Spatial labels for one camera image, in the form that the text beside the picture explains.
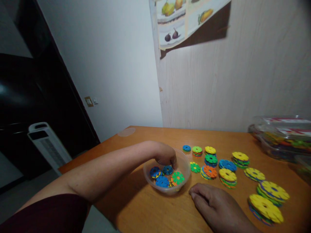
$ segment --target pear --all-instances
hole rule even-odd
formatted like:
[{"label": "pear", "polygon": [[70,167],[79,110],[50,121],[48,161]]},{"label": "pear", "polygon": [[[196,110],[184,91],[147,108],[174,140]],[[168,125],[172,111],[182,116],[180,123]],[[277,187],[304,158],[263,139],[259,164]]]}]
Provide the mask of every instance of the pear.
[{"label": "pear", "polygon": [[176,0],[175,9],[178,10],[182,7],[183,0]]},{"label": "pear", "polygon": [[175,5],[174,3],[170,3],[165,9],[165,16],[170,16],[174,13]]},{"label": "pear", "polygon": [[168,2],[166,0],[166,3],[164,4],[164,6],[162,7],[162,14],[165,15],[165,11],[166,11],[166,8],[168,7]]}]

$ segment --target maroon sleeve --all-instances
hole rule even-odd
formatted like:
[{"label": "maroon sleeve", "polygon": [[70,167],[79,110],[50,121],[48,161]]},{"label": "maroon sleeve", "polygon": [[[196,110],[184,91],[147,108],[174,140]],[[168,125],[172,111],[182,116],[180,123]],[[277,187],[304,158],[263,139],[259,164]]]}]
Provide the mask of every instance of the maroon sleeve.
[{"label": "maroon sleeve", "polygon": [[87,205],[75,194],[48,197],[14,214],[0,225],[0,232],[81,232]]}]

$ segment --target clear plastic container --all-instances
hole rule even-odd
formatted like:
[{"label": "clear plastic container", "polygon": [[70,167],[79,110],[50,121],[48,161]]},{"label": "clear plastic container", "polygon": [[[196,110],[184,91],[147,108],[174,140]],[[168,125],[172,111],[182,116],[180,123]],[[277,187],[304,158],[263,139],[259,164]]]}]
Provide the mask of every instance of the clear plastic container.
[{"label": "clear plastic container", "polygon": [[[164,166],[158,164],[154,159],[149,160],[144,164],[144,175],[145,175],[147,182],[155,189],[167,195],[172,195],[172,194],[177,193],[182,188],[182,186],[186,184],[191,173],[190,162],[188,158],[186,157],[186,155],[178,149],[174,148],[174,150],[176,152],[176,158],[177,158],[177,169],[174,172],[181,172],[185,178],[185,180],[177,186],[174,186],[171,188],[162,188],[162,187],[155,185],[156,181],[150,176],[149,172],[151,168],[153,168],[154,166],[158,166],[160,169],[162,169]],[[168,180],[170,180],[171,176],[172,174],[169,176],[166,175]]]},{"label": "clear plastic container", "polygon": [[261,135],[274,148],[311,153],[311,124],[272,127]]},{"label": "clear plastic container", "polygon": [[281,160],[281,161],[285,161],[285,162],[291,162],[291,163],[296,163],[295,156],[297,156],[297,155],[305,155],[305,156],[308,156],[311,158],[311,154],[309,155],[307,153],[297,153],[294,151],[281,150],[278,148],[271,147],[269,145],[269,143],[262,136],[259,136],[259,139],[261,141],[262,149],[271,158]]},{"label": "clear plastic container", "polygon": [[291,116],[254,116],[253,124],[248,127],[248,132],[256,139],[258,135],[265,131],[270,131],[273,127],[303,128],[311,126],[311,120],[302,118],[299,115]]},{"label": "clear plastic container", "polygon": [[311,185],[311,157],[297,155],[295,157],[295,160],[297,162],[297,174],[309,185]]}]

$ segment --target poster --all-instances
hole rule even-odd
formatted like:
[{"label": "poster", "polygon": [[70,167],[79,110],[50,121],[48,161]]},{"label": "poster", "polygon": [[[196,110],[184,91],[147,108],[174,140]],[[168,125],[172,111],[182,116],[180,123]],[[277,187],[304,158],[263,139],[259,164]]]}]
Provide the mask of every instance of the poster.
[{"label": "poster", "polygon": [[154,0],[159,48],[180,44],[230,1]]}]

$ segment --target white tower fan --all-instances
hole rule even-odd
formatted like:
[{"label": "white tower fan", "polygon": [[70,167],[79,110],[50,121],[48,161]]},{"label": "white tower fan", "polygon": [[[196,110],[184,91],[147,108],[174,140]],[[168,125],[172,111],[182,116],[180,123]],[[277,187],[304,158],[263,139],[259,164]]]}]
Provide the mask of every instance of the white tower fan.
[{"label": "white tower fan", "polygon": [[28,130],[30,140],[54,171],[61,176],[58,168],[70,162],[72,158],[52,128],[46,122],[39,122],[30,125]]}]

